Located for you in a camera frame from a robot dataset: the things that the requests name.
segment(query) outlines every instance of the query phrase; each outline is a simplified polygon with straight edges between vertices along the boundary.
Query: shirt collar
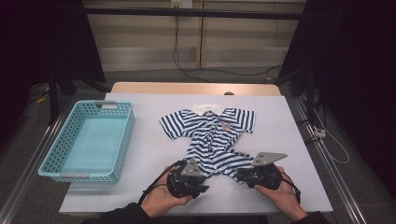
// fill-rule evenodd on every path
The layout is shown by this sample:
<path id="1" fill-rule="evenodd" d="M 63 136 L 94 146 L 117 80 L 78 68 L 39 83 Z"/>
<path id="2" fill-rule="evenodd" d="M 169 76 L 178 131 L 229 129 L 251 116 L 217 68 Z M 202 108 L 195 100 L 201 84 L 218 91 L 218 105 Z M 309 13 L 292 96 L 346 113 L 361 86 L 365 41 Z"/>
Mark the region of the shirt collar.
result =
<path id="1" fill-rule="evenodd" d="M 206 111 L 212 111 L 216 115 L 221 115 L 225 107 L 223 105 L 193 105 L 191 111 L 202 116 Z"/>

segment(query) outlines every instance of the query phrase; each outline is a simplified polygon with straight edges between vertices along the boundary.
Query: metal rail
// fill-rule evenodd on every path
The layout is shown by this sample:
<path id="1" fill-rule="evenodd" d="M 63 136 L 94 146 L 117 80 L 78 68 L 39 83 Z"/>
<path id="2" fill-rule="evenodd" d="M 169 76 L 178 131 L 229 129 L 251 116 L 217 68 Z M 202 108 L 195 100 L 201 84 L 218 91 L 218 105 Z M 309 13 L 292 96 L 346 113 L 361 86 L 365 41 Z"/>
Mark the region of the metal rail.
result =
<path id="1" fill-rule="evenodd" d="M 67 102 L 68 108 L 72 104 L 72 97 Z M 23 171 L 20 179 L 15 185 L 14 189 L 8 195 L 5 203 L 0 209 L 0 224 L 11 223 L 17 213 L 24 195 L 32 184 L 33 177 L 35 176 L 40 162 L 42 162 L 50 149 L 50 144 L 55 140 L 57 133 L 61 130 L 63 123 L 67 118 L 67 109 L 64 109 L 60 116 L 55 120 L 53 125 L 49 126 L 38 144 L 32 159 L 30 159 L 25 170 Z"/>
<path id="2" fill-rule="evenodd" d="M 302 117 L 303 120 L 307 120 L 308 117 L 306 115 L 306 108 L 303 103 L 302 98 L 299 98 L 299 100 L 294 100 L 294 103 L 297 106 L 297 109 L 300 113 L 300 116 Z M 314 127 L 307 122 L 305 124 L 306 129 L 308 130 L 309 134 L 311 137 L 314 136 Z M 349 216 L 354 224 L 366 224 L 366 220 L 364 218 L 364 215 L 356 202 L 355 198 L 353 197 L 352 193 L 350 192 L 349 188 L 347 187 L 346 182 L 344 181 L 344 178 L 341 176 L 340 172 L 337 169 L 336 164 L 334 163 L 334 160 L 329 156 L 327 153 L 327 148 L 324 144 L 324 142 L 320 139 L 319 141 L 314 142 L 315 147 L 318 151 L 318 154 L 320 158 L 323 161 L 323 164 L 325 165 L 327 171 L 329 172 L 330 178 L 332 179 L 332 182 L 334 183 L 334 186 L 340 195 L 341 200 L 343 201 L 343 204 L 349 213 Z"/>
<path id="3" fill-rule="evenodd" d="M 53 5 L 31 5 L 43 12 L 61 11 L 69 13 L 106 14 L 106 15 L 137 15 L 137 16 L 179 16 L 179 17 L 211 17 L 211 18 L 239 18 L 262 20 L 318 20 L 330 19 L 331 13 L 304 14 L 295 12 L 265 12 L 265 11 L 235 11 L 213 9 L 164 8 L 164 7 L 70 7 Z"/>

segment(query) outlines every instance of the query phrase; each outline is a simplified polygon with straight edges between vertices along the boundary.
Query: hand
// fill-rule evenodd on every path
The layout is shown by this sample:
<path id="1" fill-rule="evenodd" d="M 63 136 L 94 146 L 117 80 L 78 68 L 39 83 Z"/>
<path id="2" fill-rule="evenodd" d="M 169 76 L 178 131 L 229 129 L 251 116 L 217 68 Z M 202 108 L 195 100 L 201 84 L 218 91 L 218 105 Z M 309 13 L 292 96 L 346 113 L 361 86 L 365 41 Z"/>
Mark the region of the hand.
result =
<path id="1" fill-rule="evenodd" d="M 280 172 L 285 173 L 285 170 L 282 167 L 278 166 L 277 169 Z M 282 176 L 283 178 L 291 181 L 287 176 L 283 174 Z M 292 221 L 297 221 L 308 216 L 305 210 L 297 202 L 293 187 L 285 181 L 282 181 L 279 188 L 275 190 L 267 189 L 260 185 L 255 185 L 254 189 L 265 197 L 268 197 L 274 203 L 276 208 Z"/>
<path id="2" fill-rule="evenodd" d="M 178 205 L 185 205 L 192 197 L 190 195 L 183 198 L 175 198 L 166 186 L 166 179 L 169 176 L 167 172 L 155 185 L 160 185 L 154 188 L 142 203 L 142 208 L 149 217 L 160 217 L 165 215 L 171 208 Z"/>

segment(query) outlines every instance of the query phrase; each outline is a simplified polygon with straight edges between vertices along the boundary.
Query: basket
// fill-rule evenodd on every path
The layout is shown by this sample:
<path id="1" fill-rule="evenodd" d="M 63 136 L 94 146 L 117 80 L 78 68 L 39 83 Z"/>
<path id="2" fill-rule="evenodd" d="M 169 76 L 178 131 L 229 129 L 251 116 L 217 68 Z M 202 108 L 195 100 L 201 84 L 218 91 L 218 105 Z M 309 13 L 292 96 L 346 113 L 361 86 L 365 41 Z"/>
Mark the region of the basket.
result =
<path id="1" fill-rule="evenodd" d="M 38 174 L 58 182 L 117 184 L 133 124 L 131 102 L 78 101 Z"/>

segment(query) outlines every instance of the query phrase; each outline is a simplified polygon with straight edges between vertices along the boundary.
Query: white table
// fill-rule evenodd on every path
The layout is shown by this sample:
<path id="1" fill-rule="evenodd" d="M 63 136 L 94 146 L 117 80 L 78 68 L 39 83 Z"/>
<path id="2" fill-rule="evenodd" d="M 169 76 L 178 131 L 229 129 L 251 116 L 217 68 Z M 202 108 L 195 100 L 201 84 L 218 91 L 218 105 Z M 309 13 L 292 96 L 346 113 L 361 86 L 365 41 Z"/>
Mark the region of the white table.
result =
<path id="1" fill-rule="evenodd" d="M 283 96 L 224 96 L 202 94 L 109 93 L 107 100 L 133 102 L 135 123 L 120 182 L 115 186 L 72 184 L 60 212 L 78 215 L 100 213 L 137 202 L 163 168 L 186 155 L 189 138 L 170 140 L 159 122 L 161 116 L 193 104 L 222 104 L 256 111 L 253 133 L 243 133 L 234 148 L 250 155 L 283 152 L 277 161 L 302 192 L 302 206 L 308 211 L 332 211 L 318 173 L 295 125 Z M 206 193 L 169 216 L 262 215 L 277 212 L 272 203 L 246 184 L 239 185 L 225 175 L 206 180 Z"/>

